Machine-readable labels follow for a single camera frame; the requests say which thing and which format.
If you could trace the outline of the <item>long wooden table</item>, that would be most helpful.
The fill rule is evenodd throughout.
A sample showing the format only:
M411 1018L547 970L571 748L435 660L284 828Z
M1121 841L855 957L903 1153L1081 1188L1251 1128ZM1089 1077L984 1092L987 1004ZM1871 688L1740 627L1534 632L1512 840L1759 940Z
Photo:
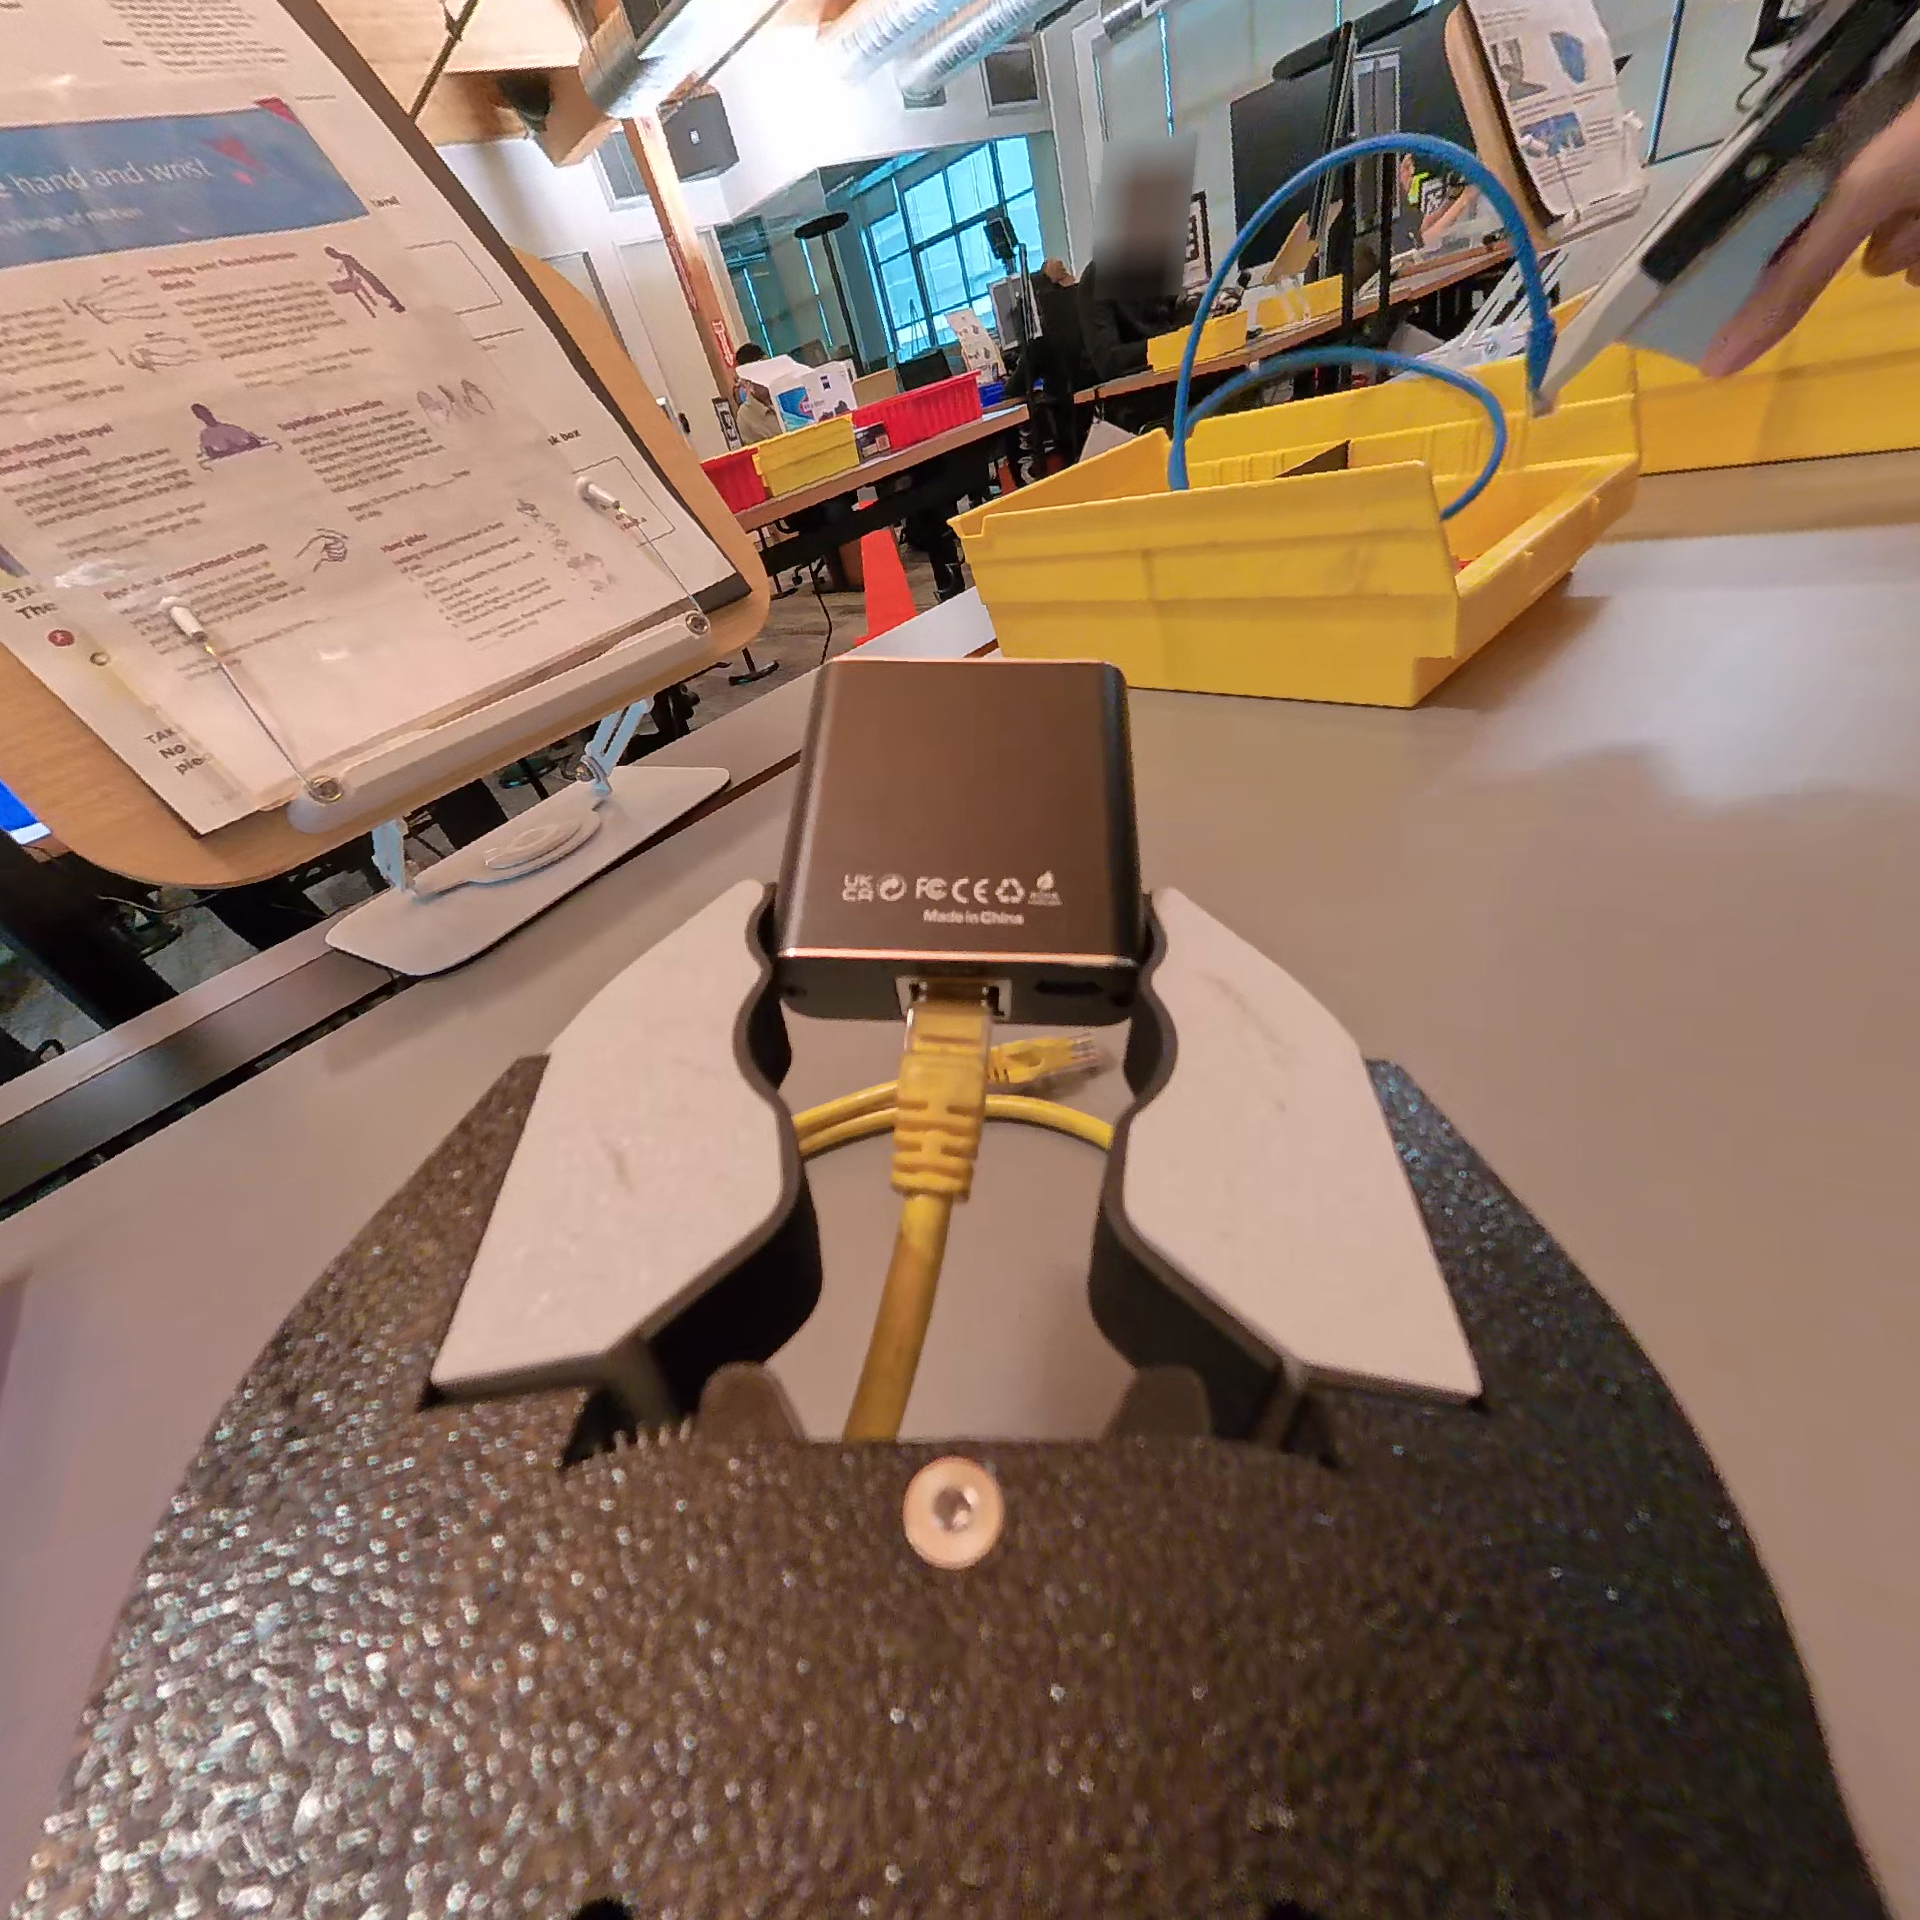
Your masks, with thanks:
M916 473L947 458L971 452L975 448L994 448L1009 436L1016 436L1027 421L1030 408L1025 403L1001 405L999 410L984 415L978 421L948 428L947 433L914 445L889 451L865 465L852 465L850 468L775 493L748 509L738 509L737 523L748 532L756 532L760 529L778 522L790 522L794 513L816 509L836 497L875 490L881 480L898 473Z

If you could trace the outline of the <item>printed instruction sheet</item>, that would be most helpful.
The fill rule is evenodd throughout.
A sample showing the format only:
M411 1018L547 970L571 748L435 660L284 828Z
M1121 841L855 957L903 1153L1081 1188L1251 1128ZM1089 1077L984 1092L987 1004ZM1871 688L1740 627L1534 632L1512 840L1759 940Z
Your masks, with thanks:
M193 835L746 593L316 5L4 5L4 647Z

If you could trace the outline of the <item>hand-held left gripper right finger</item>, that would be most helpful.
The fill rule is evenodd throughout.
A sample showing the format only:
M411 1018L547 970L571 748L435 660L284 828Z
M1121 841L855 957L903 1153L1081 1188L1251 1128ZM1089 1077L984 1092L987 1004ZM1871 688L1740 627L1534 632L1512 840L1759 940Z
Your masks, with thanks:
M1095 1328L1208 1432L1283 1441L1315 1388L1462 1408L1481 1369L1359 1042L1187 895L1148 956L1097 1196Z

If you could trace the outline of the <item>black wall speaker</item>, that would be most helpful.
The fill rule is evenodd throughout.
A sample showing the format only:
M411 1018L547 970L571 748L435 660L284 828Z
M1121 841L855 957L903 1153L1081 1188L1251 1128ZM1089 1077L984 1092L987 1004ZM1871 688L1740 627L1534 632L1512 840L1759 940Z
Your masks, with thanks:
M660 109L668 157L683 183L720 178L738 164L729 109L715 87L705 87Z

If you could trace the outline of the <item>black monitor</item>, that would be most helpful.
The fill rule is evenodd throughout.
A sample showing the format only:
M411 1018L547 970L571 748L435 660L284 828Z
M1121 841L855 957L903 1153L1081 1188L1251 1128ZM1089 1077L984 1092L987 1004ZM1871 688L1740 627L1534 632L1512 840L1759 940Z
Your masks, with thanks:
M1473 146L1473 128L1452 77L1447 23L1454 5L1382 5L1353 23L1356 73L1342 128L1334 128L1339 29L1323 32L1273 65L1271 82L1232 101L1232 181L1240 228L1251 231L1240 261L1273 259L1312 211L1312 189L1297 193L1255 227L1291 177L1352 138L1407 131Z

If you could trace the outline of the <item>silver air duct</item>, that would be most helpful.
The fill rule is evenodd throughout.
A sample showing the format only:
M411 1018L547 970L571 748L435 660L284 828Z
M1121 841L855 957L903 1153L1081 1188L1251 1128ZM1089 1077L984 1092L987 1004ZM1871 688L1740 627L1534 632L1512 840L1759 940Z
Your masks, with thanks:
M583 47L582 84L611 117L652 113L710 80L755 37L794 28L842 80L896 72L910 105L937 103L948 80L1020 42L1071 2L627 2Z

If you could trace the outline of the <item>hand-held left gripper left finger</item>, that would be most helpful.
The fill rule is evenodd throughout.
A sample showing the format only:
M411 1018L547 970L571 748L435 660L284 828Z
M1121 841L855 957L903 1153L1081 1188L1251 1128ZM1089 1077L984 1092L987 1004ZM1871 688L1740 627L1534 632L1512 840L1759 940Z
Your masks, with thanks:
M806 1328L826 1260L771 957L744 881L561 1032L431 1368L446 1404L586 1388L631 1428Z

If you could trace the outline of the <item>person's right hand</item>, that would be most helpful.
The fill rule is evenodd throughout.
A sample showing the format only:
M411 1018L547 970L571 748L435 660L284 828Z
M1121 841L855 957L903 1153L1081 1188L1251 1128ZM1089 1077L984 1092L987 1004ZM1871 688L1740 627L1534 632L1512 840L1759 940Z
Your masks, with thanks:
M1871 279L1919 284L1919 103L1842 170L1816 217L1713 340L1702 372L1731 377L1762 359L1851 261Z

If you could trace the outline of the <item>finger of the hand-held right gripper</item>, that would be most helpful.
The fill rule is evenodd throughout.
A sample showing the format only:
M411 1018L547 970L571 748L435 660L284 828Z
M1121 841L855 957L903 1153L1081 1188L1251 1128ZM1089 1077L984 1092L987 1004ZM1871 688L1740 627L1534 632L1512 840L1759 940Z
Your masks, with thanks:
M1672 306L1674 285L1652 279L1644 267L1610 273L1560 328L1545 372L1530 393L1530 411L1548 417L1570 393L1574 379L1611 348L1659 349Z
M1679 267L1659 277L1650 267L1652 253L1691 227L1711 186L1722 183L1707 170L1698 171L1634 240L1631 259L1639 277L1656 281L1656 295L1625 325L1623 344L1698 365L1713 338L1761 288L1775 259L1820 212L1838 178L1838 170L1783 170L1762 186L1745 188L1728 224L1707 239L1683 239Z

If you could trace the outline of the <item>instruction sheet on stand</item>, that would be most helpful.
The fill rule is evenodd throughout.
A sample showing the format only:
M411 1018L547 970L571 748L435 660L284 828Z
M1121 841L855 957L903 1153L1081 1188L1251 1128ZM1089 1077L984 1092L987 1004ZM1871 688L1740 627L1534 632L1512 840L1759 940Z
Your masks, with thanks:
M4 784L227 890L372 835L330 945L508 940L718 796L620 769L767 579L594 313L316 5L4 5Z

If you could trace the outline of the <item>long red plastic bin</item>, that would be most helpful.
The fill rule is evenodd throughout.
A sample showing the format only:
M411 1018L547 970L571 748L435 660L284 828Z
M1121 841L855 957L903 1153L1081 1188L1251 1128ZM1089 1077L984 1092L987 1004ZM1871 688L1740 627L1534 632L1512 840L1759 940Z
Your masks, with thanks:
M865 400L852 411L855 458L866 465L935 441L982 418L982 392L971 372Z

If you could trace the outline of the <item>wooden document stand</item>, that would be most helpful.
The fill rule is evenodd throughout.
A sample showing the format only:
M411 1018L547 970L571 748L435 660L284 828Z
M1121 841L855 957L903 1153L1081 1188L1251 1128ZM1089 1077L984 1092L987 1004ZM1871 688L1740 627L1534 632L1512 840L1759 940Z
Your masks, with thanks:
M1474 152L1536 242L1564 245L1642 211L1642 123L1623 108L1594 2L1462 2L1444 47Z

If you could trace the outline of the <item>black network adapter box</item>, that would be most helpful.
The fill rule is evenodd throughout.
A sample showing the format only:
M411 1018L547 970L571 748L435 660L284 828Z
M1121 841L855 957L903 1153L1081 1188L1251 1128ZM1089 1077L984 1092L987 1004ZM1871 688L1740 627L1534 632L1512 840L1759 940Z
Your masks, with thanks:
M1148 956L1129 688L1112 664L844 656L814 684L771 954L806 1018L987 992L1122 1024Z

